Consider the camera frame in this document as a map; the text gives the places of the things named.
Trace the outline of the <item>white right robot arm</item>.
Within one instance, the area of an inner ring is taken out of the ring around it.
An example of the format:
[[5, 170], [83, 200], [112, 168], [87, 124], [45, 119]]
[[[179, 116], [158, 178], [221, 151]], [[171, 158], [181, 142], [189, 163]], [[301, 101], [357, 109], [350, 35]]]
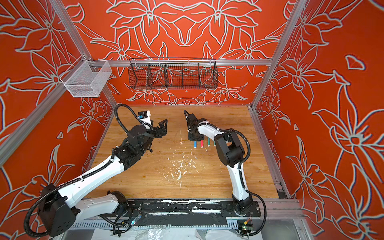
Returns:
[[219, 160], [229, 171], [235, 212], [240, 216], [246, 215], [253, 204], [243, 172], [243, 163], [251, 153], [249, 141], [239, 131], [218, 128], [204, 118], [197, 119], [186, 110], [184, 115], [190, 141], [199, 142], [208, 138], [215, 142]]

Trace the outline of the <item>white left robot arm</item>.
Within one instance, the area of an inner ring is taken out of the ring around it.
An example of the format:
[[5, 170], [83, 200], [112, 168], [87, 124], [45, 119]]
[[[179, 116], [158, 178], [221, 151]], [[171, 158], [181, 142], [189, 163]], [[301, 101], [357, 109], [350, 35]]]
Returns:
[[122, 216], [129, 213], [128, 200], [119, 191], [109, 191], [106, 196], [94, 199], [85, 199], [85, 196], [131, 168], [147, 151], [151, 151], [153, 140], [167, 134], [167, 125], [168, 121], [163, 120], [151, 129], [145, 125], [134, 126], [105, 161], [71, 181], [44, 187], [41, 197], [25, 217], [26, 233], [35, 238], [56, 237], [84, 219], [95, 216], [105, 219], [110, 214]]

